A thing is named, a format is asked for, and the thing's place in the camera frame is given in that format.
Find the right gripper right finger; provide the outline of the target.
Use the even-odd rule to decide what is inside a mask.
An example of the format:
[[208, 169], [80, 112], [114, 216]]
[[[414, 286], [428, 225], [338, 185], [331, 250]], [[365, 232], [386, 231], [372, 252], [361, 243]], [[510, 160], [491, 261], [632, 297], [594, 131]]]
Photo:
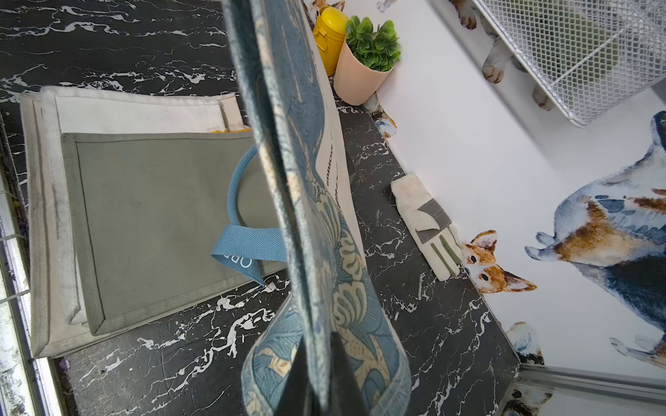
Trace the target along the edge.
[[355, 374], [346, 355], [343, 340], [338, 333], [331, 334], [329, 415], [369, 415], [368, 409], [362, 401], [361, 391], [357, 385]]

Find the cream bag with blue handles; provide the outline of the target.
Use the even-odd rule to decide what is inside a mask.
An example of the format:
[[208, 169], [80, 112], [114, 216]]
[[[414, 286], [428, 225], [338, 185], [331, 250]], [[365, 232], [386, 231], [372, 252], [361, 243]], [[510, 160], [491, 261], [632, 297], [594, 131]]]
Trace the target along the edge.
[[225, 27], [258, 159], [279, 222], [291, 291], [246, 357], [246, 412], [275, 415], [305, 342], [311, 415], [329, 415], [338, 333], [369, 415], [403, 415], [409, 361], [369, 277], [342, 127], [300, 1], [226, 1]]

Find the grey-green canvas bag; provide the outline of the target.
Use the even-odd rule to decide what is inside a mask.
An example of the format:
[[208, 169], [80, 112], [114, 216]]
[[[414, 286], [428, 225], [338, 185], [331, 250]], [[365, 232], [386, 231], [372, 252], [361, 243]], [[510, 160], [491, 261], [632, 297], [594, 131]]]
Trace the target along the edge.
[[239, 133], [65, 133], [71, 235], [94, 336], [285, 268], [272, 196]]

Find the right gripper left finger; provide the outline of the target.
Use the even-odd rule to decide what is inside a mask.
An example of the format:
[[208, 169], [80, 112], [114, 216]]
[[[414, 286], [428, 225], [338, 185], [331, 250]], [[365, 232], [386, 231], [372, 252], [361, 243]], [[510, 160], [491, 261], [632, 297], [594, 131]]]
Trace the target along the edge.
[[276, 416], [310, 416], [311, 413], [312, 389], [308, 375], [306, 346], [305, 342], [301, 341], [274, 414]]

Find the cream canvas bag with print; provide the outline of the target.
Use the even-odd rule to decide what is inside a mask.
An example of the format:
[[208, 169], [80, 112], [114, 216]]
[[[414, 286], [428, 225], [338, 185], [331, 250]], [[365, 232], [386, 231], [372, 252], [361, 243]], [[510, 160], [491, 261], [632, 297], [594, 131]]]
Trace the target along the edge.
[[26, 145], [31, 277], [31, 348], [36, 358], [67, 355], [97, 339], [88, 327], [62, 160], [58, 88], [20, 100]]

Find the white bag with yellow handles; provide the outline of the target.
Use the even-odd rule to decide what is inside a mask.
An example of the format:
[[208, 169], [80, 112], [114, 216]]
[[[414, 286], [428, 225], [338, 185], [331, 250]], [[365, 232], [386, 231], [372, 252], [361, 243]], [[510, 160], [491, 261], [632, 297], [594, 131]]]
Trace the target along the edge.
[[134, 95], [89, 88], [43, 87], [39, 92], [44, 149], [50, 168], [50, 219], [57, 236], [57, 268], [65, 322], [85, 325], [61, 137], [64, 133], [236, 133], [248, 129], [234, 94]]

